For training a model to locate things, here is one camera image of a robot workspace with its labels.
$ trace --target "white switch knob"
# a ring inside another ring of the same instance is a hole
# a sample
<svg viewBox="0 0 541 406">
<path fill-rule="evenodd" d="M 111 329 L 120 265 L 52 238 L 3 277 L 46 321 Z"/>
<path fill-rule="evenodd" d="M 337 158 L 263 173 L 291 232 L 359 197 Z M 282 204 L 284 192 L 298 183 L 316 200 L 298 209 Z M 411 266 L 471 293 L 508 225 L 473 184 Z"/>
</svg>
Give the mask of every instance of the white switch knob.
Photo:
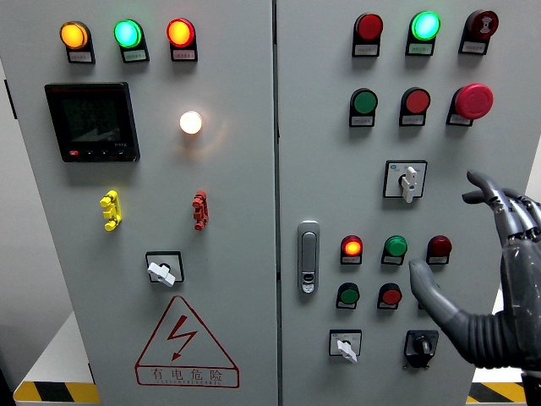
<svg viewBox="0 0 541 406">
<path fill-rule="evenodd" d="M 338 345 L 338 351 L 340 351 L 342 357 L 347 359 L 349 362 L 357 364 L 357 355 L 353 352 L 351 344 L 344 343 L 340 340 L 337 340 L 336 344 Z"/>
<path fill-rule="evenodd" d="M 407 203 L 411 203 L 413 195 L 417 192 L 417 171 L 412 167 L 407 167 L 406 174 L 402 176 L 400 185 L 402 186 L 402 197 Z"/>
<path fill-rule="evenodd" d="M 151 262 L 147 271 L 158 282 L 163 283 L 169 288 L 175 283 L 176 278 L 174 277 L 174 275 L 169 273 L 169 268 L 165 265 L 159 266 L 154 262 Z"/>
</svg>

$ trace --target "yellow black hazard stripe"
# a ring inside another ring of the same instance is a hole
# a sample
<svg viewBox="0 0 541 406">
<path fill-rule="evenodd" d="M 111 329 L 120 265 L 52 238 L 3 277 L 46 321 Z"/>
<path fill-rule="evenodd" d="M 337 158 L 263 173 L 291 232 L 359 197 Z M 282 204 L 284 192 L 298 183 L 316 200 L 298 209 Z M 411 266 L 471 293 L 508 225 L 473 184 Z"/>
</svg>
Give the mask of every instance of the yellow black hazard stripe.
<svg viewBox="0 0 541 406">
<path fill-rule="evenodd" d="M 14 393 L 18 402 L 100 403 L 93 383 L 24 381 Z"/>
<path fill-rule="evenodd" d="M 466 403 L 526 403 L 521 383 L 472 383 Z"/>
</svg>

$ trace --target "red push button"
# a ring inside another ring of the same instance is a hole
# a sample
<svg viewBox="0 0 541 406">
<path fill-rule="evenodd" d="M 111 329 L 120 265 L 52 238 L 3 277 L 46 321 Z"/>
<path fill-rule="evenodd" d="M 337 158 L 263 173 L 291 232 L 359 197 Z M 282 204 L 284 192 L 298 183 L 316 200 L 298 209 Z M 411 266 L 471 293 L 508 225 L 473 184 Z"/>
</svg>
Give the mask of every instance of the red push button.
<svg viewBox="0 0 541 406">
<path fill-rule="evenodd" d="M 466 29 L 473 39 L 487 41 L 498 30 L 499 24 L 494 11 L 477 10 L 467 18 Z"/>
<path fill-rule="evenodd" d="M 455 109 L 460 116 L 476 120 L 486 115 L 493 103 L 494 94 L 487 85 L 472 83 L 457 92 Z"/>
<path fill-rule="evenodd" d="M 366 41 L 373 41 L 383 32 L 383 20 L 377 14 L 364 14 L 357 22 L 357 33 Z"/>
<path fill-rule="evenodd" d="M 449 256 L 453 246 L 445 235 L 436 235 L 429 241 L 429 253 L 432 256 Z"/>
<path fill-rule="evenodd" d="M 430 105 L 430 95 L 423 89 L 412 91 L 406 97 L 406 108 L 414 114 L 426 111 Z"/>
<path fill-rule="evenodd" d="M 396 283 L 386 283 L 380 288 L 378 309 L 396 310 L 402 300 L 402 292 Z"/>
</svg>

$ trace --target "green indicator light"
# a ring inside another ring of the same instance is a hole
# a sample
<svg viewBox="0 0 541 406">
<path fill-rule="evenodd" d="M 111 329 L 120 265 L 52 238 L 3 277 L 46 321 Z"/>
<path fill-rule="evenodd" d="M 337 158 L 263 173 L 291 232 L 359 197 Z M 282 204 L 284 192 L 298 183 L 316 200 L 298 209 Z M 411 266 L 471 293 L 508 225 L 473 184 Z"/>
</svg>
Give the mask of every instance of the green indicator light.
<svg viewBox="0 0 541 406">
<path fill-rule="evenodd" d="M 125 19 L 118 21 L 115 25 L 115 39 L 121 47 L 136 47 L 141 42 L 141 38 L 141 28 L 135 21 Z"/>
<path fill-rule="evenodd" d="M 390 237 L 385 241 L 385 250 L 392 256 L 403 256 L 407 251 L 406 240 L 400 235 Z"/>
<path fill-rule="evenodd" d="M 346 305 L 353 305 L 355 302 L 358 301 L 358 292 L 353 289 L 345 290 L 340 295 L 340 300 Z"/>
<path fill-rule="evenodd" d="M 367 114 L 371 112 L 375 109 L 377 104 L 378 99 L 376 99 L 374 93 L 371 93 L 369 91 L 360 92 L 357 96 L 355 96 L 355 100 L 353 101 L 355 110 L 362 114 Z"/>
<path fill-rule="evenodd" d="M 432 40 L 439 30 L 440 17 L 433 11 L 423 11 L 413 19 L 412 34 L 420 41 Z"/>
</svg>

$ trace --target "yellow terminal connector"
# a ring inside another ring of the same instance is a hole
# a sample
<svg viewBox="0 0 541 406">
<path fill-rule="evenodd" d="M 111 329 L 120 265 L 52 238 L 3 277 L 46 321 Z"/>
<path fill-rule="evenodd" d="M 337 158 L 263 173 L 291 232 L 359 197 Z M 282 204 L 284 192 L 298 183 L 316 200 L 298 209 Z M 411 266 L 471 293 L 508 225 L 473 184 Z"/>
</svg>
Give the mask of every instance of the yellow terminal connector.
<svg viewBox="0 0 541 406">
<path fill-rule="evenodd" d="M 105 224 L 107 231 L 114 230 L 122 221 L 122 212 L 120 212 L 120 201 L 116 190 L 109 190 L 100 200 L 100 206 L 103 207 L 103 218 L 108 220 Z"/>
</svg>

